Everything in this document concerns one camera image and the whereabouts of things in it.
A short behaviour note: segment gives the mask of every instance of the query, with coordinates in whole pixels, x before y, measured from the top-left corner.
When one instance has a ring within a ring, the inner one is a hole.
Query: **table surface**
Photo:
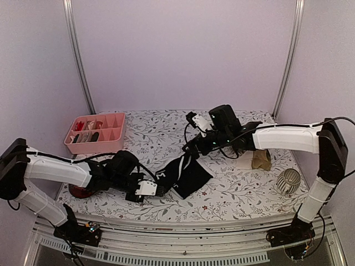
[[[182,154],[185,115],[190,110],[127,111],[124,150],[132,152],[140,162],[155,172]],[[194,111],[208,119],[207,111]],[[249,121],[274,123],[267,112],[236,111],[242,124]],[[191,127],[188,139],[197,131]],[[288,150],[270,150],[272,168],[238,169],[238,160],[223,157],[219,151],[201,156],[212,172],[203,188],[180,199],[172,192],[164,197],[146,197],[143,203],[129,202],[117,190],[99,192],[87,199],[74,198],[64,184],[57,201],[66,203],[75,212],[102,217],[163,222],[202,222],[251,219],[294,212],[305,199],[308,188],[302,182],[296,193],[281,196],[276,189],[278,175],[287,168],[298,172],[295,159]]]

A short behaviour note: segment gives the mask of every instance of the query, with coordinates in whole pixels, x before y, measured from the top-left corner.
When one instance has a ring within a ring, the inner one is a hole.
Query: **table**
[[[127,111],[124,149],[129,150],[151,171],[155,172],[182,154],[185,115],[190,110]],[[209,118],[207,111],[194,112]],[[274,123],[262,111],[236,111],[242,124],[249,121]],[[197,131],[187,131],[188,139]],[[305,199],[308,188],[302,177],[295,194],[281,196],[276,190],[277,176],[287,168],[298,172],[290,151],[270,150],[271,171],[238,169],[238,160],[223,157],[219,151],[202,156],[203,162],[215,173],[203,188],[183,200],[168,192],[164,197],[146,197],[143,203],[129,202],[117,190],[99,192],[87,199],[70,195],[64,184],[57,201],[68,204],[74,212],[108,218],[151,222],[230,221],[271,217],[293,213]]]

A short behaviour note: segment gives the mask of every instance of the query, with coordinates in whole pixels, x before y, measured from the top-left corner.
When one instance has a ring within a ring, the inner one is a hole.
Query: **leaf pattern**
[[[185,110],[128,111],[124,149],[137,156],[152,172],[163,168],[182,154]],[[194,111],[209,119],[207,111]],[[249,121],[273,123],[267,112],[236,111],[242,124]],[[189,127],[187,139],[198,132]],[[228,155],[232,150],[225,148]],[[58,202],[80,213],[144,221],[191,222],[250,219],[292,213],[305,199],[308,188],[302,178],[297,192],[286,197],[277,192],[277,176],[287,168],[298,169],[292,154],[270,150],[271,171],[238,169],[238,160],[223,157],[219,151],[202,156],[205,165],[216,175],[202,189],[183,200],[169,191],[164,197],[146,197],[143,203],[125,200],[117,190],[101,191],[89,198],[74,198],[63,185]],[[90,155],[79,155],[85,158]]]

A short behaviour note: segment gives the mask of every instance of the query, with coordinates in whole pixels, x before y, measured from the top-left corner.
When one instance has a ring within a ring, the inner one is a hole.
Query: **floral pattern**
[[[155,172],[182,154],[186,110],[128,111],[124,149],[137,156],[142,164]],[[207,111],[194,111],[209,118]],[[237,111],[242,124],[248,121],[273,123],[262,111]],[[189,127],[187,138],[197,132]],[[225,148],[232,155],[232,150]],[[270,150],[271,171],[238,169],[238,160],[223,157],[219,151],[201,156],[216,175],[204,187],[183,200],[169,191],[164,197],[145,197],[143,203],[126,201],[125,193],[101,191],[89,198],[70,195],[64,184],[58,202],[66,203],[80,213],[120,219],[144,221],[225,221],[292,213],[305,199],[308,188],[302,178],[295,194],[281,196],[277,192],[277,176],[287,168],[297,167],[290,151]]]

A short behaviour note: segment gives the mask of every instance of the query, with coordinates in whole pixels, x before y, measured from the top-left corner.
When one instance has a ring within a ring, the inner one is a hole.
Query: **wall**
[[[0,154],[18,137],[42,151],[69,156],[63,145],[72,120],[88,114],[60,0],[1,2]],[[51,195],[57,183],[41,183]],[[0,265],[23,263],[35,220],[0,200]]]
[[[308,123],[325,117],[355,119],[355,2],[307,1],[300,40],[278,122]],[[349,147],[347,171],[355,168],[355,128],[338,123]],[[297,154],[312,184],[318,156]],[[355,176],[339,185],[328,207],[348,265],[355,265]]]
[[[97,111],[272,111],[296,1],[73,1]]]

